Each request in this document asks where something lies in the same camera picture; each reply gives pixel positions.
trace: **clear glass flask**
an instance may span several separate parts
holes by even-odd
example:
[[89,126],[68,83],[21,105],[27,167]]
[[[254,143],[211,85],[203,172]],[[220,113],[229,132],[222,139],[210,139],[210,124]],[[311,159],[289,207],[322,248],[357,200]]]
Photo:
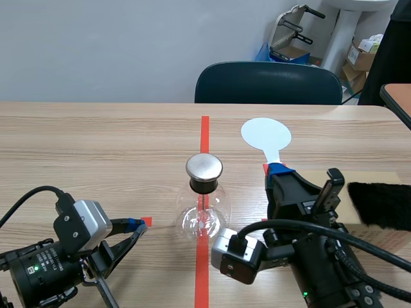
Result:
[[229,226],[231,205],[217,181],[222,171],[221,160],[212,154],[197,154],[187,161],[190,179],[177,196],[175,213],[177,230],[185,237],[213,239]]

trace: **black bristles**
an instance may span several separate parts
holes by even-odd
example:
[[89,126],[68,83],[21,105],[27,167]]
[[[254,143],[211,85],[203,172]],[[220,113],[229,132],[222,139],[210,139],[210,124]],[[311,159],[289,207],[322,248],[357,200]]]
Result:
[[411,231],[411,186],[353,182],[348,193],[366,225]]

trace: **metal stopper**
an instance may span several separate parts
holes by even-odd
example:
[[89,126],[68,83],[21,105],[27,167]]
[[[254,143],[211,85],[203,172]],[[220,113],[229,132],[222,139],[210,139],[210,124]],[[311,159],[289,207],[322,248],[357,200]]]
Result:
[[221,160],[212,154],[201,153],[190,157],[186,164],[190,186],[198,194],[210,194],[218,186],[217,179],[223,172]]

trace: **black cable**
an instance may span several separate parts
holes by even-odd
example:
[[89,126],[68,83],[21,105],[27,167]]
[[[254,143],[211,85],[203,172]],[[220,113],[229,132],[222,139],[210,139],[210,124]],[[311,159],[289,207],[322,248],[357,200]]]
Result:
[[238,237],[240,239],[244,239],[245,236],[251,232],[268,228],[304,230],[312,232],[314,234],[330,237],[332,239],[338,239],[345,244],[354,246],[358,249],[370,253],[371,255],[375,255],[376,257],[411,273],[411,263],[409,263],[407,260],[398,257],[397,255],[394,255],[381,248],[378,248],[377,246],[365,242],[362,239],[352,236],[351,234],[343,233],[341,231],[331,228],[326,228],[320,225],[316,225],[314,223],[307,223],[305,221],[297,221],[291,219],[272,219],[268,221],[260,221],[258,223],[253,223],[243,228],[240,232],[238,232]]
[[34,196],[35,194],[42,192],[42,191],[52,191],[57,195],[57,197],[60,197],[63,195],[63,191],[60,189],[53,187],[53,186],[40,186],[38,188],[34,188],[33,190],[27,192],[23,197],[19,199],[15,203],[15,205],[12,206],[10,210],[1,218],[0,220],[0,228],[10,219],[10,217],[14,214],[14,212],[25,202],[27,201],[28,198]]
[[403,300],[404,302],[411,303],[411,293],[405,290],[398,289],[393,286],[389,286],[388,284],[384,284],[364,273],[360,270],[348,256],[340,249],[337,249],[335,255],[338,257],[339,261],[354,275],[356,275],[359,279],[367,283],[368,285],[372,286],[373,288],[384,292],[392,297],[398,298],[399,300]]
[[362,90],[359,90],[356,94],[350,96],[349,98],[347,98],[345,101],[343,101],[341,103],[341,105],[344,105],[345,103],[347,103],[349,100],[353,99],[354,97],[356,97],[357,95],[359,95],[359,93],[361,93]]

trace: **chair backrest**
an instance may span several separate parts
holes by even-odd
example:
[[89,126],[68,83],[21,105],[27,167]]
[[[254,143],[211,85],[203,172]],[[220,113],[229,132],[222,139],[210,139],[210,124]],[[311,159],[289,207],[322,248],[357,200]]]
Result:
[[342,89],[330,71],[278,62],[226,62],[197,81],[195,103],[341,105]]

